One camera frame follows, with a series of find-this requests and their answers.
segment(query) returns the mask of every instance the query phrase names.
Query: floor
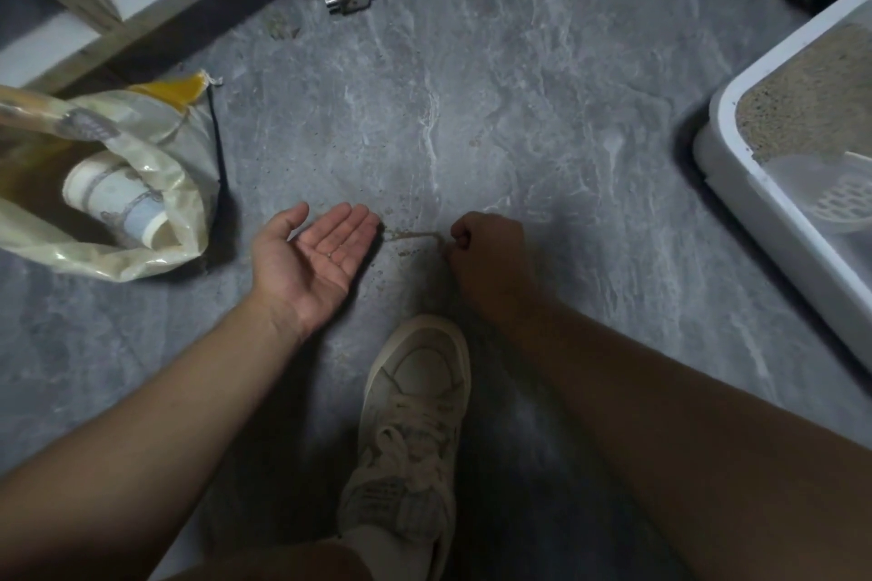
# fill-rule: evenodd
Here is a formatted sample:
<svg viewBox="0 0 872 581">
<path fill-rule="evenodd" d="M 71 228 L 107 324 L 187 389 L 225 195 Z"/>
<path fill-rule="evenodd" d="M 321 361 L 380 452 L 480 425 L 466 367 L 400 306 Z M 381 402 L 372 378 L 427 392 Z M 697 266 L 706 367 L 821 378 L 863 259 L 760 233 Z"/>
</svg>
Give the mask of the floor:
<svg viewBox="0 0 872 581">
<path fill-rule="evenodd" d="M 208 69 L 227 166 L 213 246 L 135 284 L 0 256 L 0 468 L 135 389 L 248 289 L 248 240 L 307 199 L 387 234 L 342 318 L 234 446 L 190 534 L 212 551 L 323 537 L 365 376 L 420 311 L 474 355 L 449 577 L 684 575 L 549 389 L 460 302 L 431 236 L 522 220 L 541 280 L 681 362 L 872 446 L 866 375 L 686 163 L 716 87 L 801 24 L 780 0 L 208 0 L 113 69 Z"/>
</svg>

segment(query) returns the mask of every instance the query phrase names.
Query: white sneaker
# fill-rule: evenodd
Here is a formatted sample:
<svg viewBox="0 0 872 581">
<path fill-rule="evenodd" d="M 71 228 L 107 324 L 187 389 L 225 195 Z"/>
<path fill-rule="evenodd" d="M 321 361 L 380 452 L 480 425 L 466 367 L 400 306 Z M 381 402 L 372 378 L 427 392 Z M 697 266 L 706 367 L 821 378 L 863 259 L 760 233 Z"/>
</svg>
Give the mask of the white sneaker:
<svg viewBox="0 0 872 581">
<path fill-rule="evenodd" d="M 460 328 L 421 315 L 401 325 L 372 365 L 357 436 L 357 469 L 339 502 L 339 533 L 362 524 L 432 543 L 429 581 L 454 535 L 454 460 L 471 389 Z"/>
</svg>

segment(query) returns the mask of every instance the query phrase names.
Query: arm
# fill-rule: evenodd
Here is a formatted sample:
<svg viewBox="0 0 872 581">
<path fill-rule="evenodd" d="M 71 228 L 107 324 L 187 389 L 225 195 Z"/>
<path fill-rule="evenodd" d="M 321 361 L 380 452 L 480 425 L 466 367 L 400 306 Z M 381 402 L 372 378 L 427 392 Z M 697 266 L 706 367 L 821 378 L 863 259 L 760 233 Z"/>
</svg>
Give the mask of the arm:
<svg viewBox="0 0 872 581">
<path fill-rule="evenodd" d="M 114 408 L 0 483 L 0 577 L 146 578 L 299 345 L 348 294 L 376 235 L 365 207 L 277 214 L 254 287 L 210 333 Z"/>
<path fill-rule="evenodd" d="M 703 581 L 869 578 L 872 452 L 535 287 L 520 224 L 467 214 L 448 259 Z"/>
</svg>

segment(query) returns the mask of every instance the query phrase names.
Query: person's left hand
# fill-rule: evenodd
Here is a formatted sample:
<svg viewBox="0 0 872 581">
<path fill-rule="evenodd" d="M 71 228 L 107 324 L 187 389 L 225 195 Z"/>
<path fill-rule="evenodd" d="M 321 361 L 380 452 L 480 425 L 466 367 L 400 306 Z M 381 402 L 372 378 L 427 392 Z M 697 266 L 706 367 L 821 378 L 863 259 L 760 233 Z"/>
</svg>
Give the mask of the person's left hand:
<svg viewBox="0 0 872 581">
<path fill-rule="evenodd" d="M 352 279 L 376 237 L 379 218 L 364 205 L 343 202 L 288 239 L 309 216 L 309 205 L 273 216 L 251 244 L 251 298 L 298 327 L 308 338 L 348 296 Z"/>
</svg>

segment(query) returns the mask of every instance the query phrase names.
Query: plastic bag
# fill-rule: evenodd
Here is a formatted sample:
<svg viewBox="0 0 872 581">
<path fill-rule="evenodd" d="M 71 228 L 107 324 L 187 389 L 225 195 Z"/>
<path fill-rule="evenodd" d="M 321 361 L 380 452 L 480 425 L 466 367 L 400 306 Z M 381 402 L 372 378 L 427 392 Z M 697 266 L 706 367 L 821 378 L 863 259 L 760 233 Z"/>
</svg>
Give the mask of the plastic bag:
<svg viewBox="0 0 872 581">
<path fill-rule="evenodd" d="M 0 86 L 0 248 L 57 271 L 125 282 L 201 256 L 220 177 L 205 72 L 69 102 Z M 123 248 L 66 205 L 77 162 L 109 149 L 163 199 L 178 245 Z"/>
</svg>

